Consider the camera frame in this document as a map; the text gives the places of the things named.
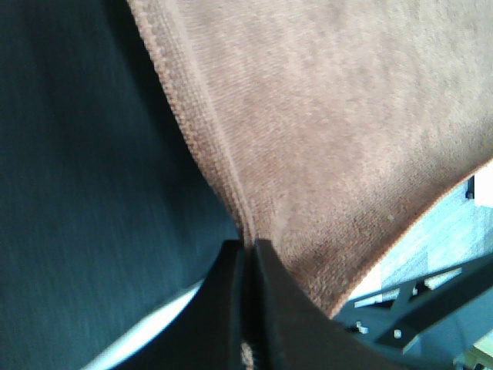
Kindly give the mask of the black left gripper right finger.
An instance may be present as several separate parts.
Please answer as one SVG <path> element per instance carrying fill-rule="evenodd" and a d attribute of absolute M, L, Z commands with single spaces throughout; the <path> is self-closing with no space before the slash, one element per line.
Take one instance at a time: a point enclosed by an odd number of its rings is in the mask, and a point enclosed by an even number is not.
<path fill-rule="evenodd" d="M 300 289 L 269 240 L 252 249 L 255 369 L 403 369 L 331 321 Z"/>

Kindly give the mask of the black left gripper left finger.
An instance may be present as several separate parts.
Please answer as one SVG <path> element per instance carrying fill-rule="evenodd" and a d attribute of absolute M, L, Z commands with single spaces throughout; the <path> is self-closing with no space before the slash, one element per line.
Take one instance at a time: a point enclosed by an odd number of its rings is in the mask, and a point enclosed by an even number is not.
<path fill-rule="evenodd" d="M 241 369 L 244 251 L 227 240 L 193 299 L 116 369 Z"/>

